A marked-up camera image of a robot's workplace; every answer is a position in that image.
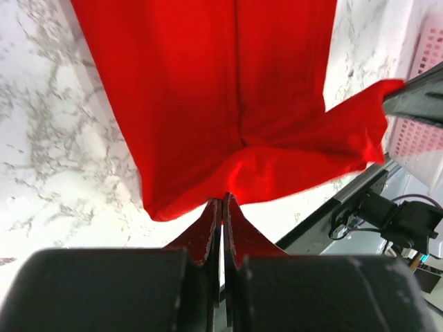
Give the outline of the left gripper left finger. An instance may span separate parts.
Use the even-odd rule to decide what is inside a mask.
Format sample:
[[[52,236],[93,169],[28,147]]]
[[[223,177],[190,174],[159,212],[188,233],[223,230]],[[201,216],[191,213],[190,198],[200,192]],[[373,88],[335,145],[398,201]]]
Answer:
[[[186,253],[177,300],[177,331],[214,331],[219,308],[222,202],[210,200],[200,217],[165,250]]]

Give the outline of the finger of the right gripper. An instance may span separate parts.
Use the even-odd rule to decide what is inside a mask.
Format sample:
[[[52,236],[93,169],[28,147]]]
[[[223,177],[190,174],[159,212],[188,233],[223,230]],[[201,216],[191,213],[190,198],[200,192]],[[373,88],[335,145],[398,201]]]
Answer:
[[[442,63],[408,81],[383,100],[388,116],[408,118],[442,128]]]

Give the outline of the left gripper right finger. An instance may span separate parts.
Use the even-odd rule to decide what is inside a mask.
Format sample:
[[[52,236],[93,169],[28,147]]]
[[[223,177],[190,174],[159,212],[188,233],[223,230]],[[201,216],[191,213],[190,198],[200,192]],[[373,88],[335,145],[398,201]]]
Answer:
[[[228,325],[249,329],[253,307],[248,299],[244,262],[251,257],[286,257],[243,214],[236,197],[226,193],[222,203],[225,296]]]

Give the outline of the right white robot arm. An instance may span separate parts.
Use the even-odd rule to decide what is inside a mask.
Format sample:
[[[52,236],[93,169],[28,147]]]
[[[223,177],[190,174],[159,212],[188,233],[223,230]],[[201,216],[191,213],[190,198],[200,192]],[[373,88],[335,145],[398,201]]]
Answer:
[[[442,185],[442,65],[424,71],[383,101],[383,110],[396,117],[388,155],[391,161],[425,183]],[[329,238],[339,241],[361,231],[352,219],[369,223],[368,232],[423,255],[442,257],[442,208],[436,203],[386,199],[363,187],[350,205],[331,220]]]

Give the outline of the red t shirt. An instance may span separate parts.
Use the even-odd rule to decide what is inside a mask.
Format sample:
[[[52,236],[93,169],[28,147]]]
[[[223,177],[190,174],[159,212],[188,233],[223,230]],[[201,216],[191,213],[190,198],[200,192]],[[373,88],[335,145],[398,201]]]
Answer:
[[[232,193],[308,190],[384,161],[382,80],[331,110],[335,1],[74,1],[143,207],[171,221]]]

